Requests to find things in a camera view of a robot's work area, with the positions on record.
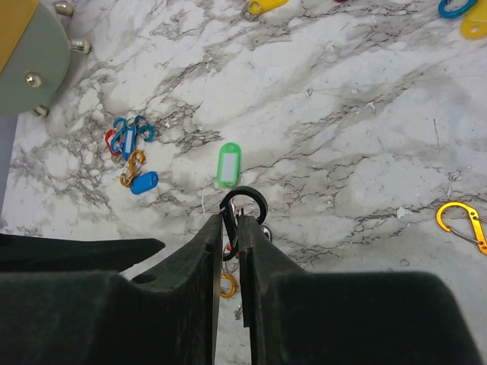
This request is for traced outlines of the red tag key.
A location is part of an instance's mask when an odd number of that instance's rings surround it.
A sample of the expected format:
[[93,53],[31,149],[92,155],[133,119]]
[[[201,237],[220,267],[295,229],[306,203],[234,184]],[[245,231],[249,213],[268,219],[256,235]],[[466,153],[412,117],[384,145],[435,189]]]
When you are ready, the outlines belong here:
[[122,136],[122,132],[115,129],[110,129],[105,134],[105,142],[112,156],[121,155]]

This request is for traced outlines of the blue tag key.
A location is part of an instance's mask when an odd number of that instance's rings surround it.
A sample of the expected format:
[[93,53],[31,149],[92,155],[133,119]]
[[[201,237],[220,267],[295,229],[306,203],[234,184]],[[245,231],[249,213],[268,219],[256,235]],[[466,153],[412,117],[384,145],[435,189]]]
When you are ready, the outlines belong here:
[[155,171],[143,173],[134,178],[130,190],[134,195],[140,195],[155,188],[158,184],[158,180],[158,174]]
[[121,144],[121,152],[124,160],[128,160],[135,150],[135,140],[137,137],[137,128],[135,125],[126,127],[123,133],[123,142]]

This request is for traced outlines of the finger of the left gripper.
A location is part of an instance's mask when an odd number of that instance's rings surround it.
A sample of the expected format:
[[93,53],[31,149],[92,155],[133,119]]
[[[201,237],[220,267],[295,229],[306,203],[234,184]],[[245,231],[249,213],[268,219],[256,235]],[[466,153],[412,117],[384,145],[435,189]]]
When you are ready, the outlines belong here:
[[2,272],[124,271],[160,252],[156,239],[77,241],[1,235]]

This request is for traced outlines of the black tag key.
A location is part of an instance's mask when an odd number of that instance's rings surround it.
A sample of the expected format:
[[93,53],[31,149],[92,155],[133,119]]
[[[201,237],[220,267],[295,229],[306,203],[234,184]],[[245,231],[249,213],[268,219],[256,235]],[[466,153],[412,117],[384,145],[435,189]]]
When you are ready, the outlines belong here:
[[265,234],[265,236],[267,237],[267,240],[269,242],[272,242],[272,231],[270,230],[270,228],[265,224],[262,224],[260,228],[262,232]]

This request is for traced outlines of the green tag key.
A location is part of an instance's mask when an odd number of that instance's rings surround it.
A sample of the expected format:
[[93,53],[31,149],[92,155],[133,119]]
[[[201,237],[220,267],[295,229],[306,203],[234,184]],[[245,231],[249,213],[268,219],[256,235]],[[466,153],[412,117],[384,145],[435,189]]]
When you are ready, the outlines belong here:
[[222,188],[233,188],[240,177],[241,149],[234,142],[224,144],[218,155],[216,181]]

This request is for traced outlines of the black S carabiner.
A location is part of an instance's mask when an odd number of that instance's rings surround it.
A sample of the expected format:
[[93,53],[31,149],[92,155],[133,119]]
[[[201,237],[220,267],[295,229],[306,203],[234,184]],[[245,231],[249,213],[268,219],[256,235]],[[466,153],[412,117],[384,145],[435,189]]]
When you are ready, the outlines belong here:
[[235,187],[223,198],[219,207],[231,247],[230,252],[223,254],[222,260],[224,262],[231,260],[239,252],[237,219],[240,216],[244,216],[244,209],[241,208],[240,211],[236,211],[232,203],[233,198],[238,195],[244,195],[257,203],[259,207],[259,217],[256,221],[259,225],[264,223],[269,210],[268,203],[264,196],[258,190],[249,186]]

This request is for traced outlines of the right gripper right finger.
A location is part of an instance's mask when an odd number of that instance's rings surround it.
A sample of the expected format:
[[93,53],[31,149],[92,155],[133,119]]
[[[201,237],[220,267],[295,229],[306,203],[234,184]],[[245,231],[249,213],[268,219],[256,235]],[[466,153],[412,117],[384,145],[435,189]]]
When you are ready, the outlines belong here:
[[243,325],[250,330],[253,364],[286,364],[289,285],[305,270],[265,236],[254,217],[238,220]]

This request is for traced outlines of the blue S carabiner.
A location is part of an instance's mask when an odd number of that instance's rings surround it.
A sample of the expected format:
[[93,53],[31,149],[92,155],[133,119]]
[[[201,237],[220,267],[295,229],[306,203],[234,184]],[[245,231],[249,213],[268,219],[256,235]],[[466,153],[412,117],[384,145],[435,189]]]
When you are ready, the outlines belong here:
[[113,128],[117,130],[118,132],[124,133],[126,132],[127,129],[127,120],[125,118],[119,117],[113,122]]
[[137,115],[134,118],[136,134],[141,136],[144,141],[151,142],[154,139],[154,126],[146,121],[144,116]]
[[477,2],[477,0],[440,0],[438,13],[444,19],[455,19],[466,14]]

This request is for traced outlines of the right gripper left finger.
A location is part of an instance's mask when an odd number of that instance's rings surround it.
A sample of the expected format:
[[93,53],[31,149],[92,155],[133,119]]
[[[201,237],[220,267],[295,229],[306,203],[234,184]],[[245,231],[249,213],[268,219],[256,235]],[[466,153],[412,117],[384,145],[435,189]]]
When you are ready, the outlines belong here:
[[212,215],[188,243],[133,278],[145,296],[137,341],[145,362],[215,362],[222,229],[221,216]]

